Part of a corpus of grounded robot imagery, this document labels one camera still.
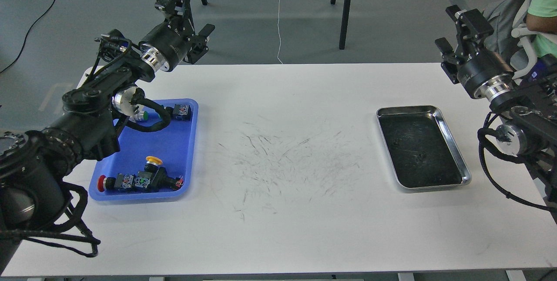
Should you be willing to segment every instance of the blue tray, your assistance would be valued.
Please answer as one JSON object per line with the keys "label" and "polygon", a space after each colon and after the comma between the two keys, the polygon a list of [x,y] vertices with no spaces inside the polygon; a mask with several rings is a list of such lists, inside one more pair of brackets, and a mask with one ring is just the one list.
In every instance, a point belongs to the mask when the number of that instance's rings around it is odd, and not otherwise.
{"label": "blue tray", "polygon": [[[175,197],[183,194],[191,177],[191,164],[193,162],[193,144],[195,141],[195,128],[197,127],[197,112],[199,106],[193,99],[163,99],[157,103],[167,107],[175,104],[187,104],[191,108],[191,121],[172,120],[165,129],[157,132],[145,133],[125,127],[120,134],[120,152],[112,154],[97,162],[91,183],[89,195],[97,201],[114,200],[144,200],[149,198]],[[159,121],[153,109],[145,108],[149,113],[149,120],[141,122],[142,126],[150,126]],[[99,176],[115,177],[118,174],[137,174],[143,170],[145,158],[155,156],[163,161],[162,166],[167,169],[168,176],[172,178],[183,177],[184,184],[179,190],[162,188],[159,192],[118,192],[97,189]]]}

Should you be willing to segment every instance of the white table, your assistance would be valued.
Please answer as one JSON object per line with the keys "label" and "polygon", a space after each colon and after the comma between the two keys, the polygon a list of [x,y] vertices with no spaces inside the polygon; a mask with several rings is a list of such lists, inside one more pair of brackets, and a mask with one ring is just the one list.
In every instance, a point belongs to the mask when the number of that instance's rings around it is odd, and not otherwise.
{"label": "white table", "polygon": [[[180,66],[140,83],[151,99],[199,103],[190,188],[175,201],[90,201],[99,256],[24,241],[4,277],[520,269],[557,265],[548,212],[483,175],[486,100],[439,64]],[[376,111],[441,109],[472,174],[452,190],[396,185]],[[87,187],[95,162],[66,178]],[[511,192],[542,200],[524,166],[494,160]]]}

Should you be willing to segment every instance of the stainless steel tray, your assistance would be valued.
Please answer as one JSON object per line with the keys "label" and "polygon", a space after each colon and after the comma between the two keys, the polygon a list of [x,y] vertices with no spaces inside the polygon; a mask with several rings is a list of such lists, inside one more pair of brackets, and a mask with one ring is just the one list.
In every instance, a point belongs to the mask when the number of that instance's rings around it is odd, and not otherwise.
{"label": "stainless steel tray", "polygon": [[407,190],[459,186],[471,175],[441,111],[434,106],[377,111],[396,180]]}

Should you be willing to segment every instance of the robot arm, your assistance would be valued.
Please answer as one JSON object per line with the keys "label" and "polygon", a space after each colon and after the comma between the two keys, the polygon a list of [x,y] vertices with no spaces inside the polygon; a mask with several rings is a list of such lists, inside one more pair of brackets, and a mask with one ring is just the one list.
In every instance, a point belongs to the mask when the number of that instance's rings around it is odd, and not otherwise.
{"label": "robot arm", "polygon": [[[215,28],[207,24],[195,34],[189,0],[157,0],[155,7],[165,20],[139,45],[118,30],[98,39],[99,55],[90,75],[81,87],[62,97],[63,116],[42,131],[0,135],[0,273],[23,239],[96,256],[100,241],[81,220],[87,192],[63,177],[85,159],[100,161],[118,152],[118,136],[125,126],[142,132],[165,128],[171,115],[145,98],[135,82],[150,82],[156,71],[172,71],[181,60],[195,63],[207,53],[208,36]],[[100,59],[107,64],[97,70]],[[161,121],[151,127],[131,121],[140,105],[153,108]],[[80,196],[76,206],[70,192]],[[62,214],[68,220],[54,224]],[[62,234],[74,226],[84,237]],[[92,252],[37,237],[89,243]]]}
{"label": "robot arm", "polygon": [[[472,99],[487,98],[492,113],[503,124],[489,129],[487,120],[478,131],[480,160],[492,183],[507,198],[517,198],[500,188],[487,172],[482,158],[483,148],[499,159],[525,164],[545,184],[547,201],[557,202],[557,60],[549,58],[549,75],[535,81],[513,80],[514,70],[498,53],[486,49],[485,37],[493,28],[477,10],[464,11],[454,5],[447,13],[456,25],[457,48],[453,50],[445,38],[435,41],[441,51],[441,67],[452,81],[461,83]],[[487,136],[496,139],[495,147]],[[537,205],[555,212],[555,208]]]}

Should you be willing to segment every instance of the concrete floor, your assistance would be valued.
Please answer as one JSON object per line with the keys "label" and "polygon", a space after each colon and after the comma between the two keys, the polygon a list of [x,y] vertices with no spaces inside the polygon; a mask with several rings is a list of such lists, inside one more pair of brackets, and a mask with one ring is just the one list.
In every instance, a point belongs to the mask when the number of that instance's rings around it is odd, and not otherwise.
{"label": "concrete floor", "polygon": [[[0,130],[40,130],[61,116],[61,95],[75,87],[94,62],[97,43],[93,39],[117,28],[139,41],[163,19],[153,8],[154,1],[57,0],[30,32],[19,61],[0,75]],[[329,0],[280,0],[280,59],[288,64],[438,62],[440,55],[433,41],[438,37],[453,41],[456,33],[444,9],[454,3],[482,9],[492,1],[496,0],[352,0],[346,49],[339,50],[342,0],[334,6]],[[0,69],[16,57],[30,24],[51,2],[0,0]],[[209,53],[197,64],[279,63],[278,5],[279,0],[209,0],[208,6],[202,6],[193,0],[197,27],[212,23],[217,28],[211,35]],[[543,273],[525,271],[529,281]],[[420,281],[507,280],[504,271],[420,273],[415,277]],[[364,274],[362,278],[397,279],[396,274]],[[557,280],[557,273],[545,280]]]}

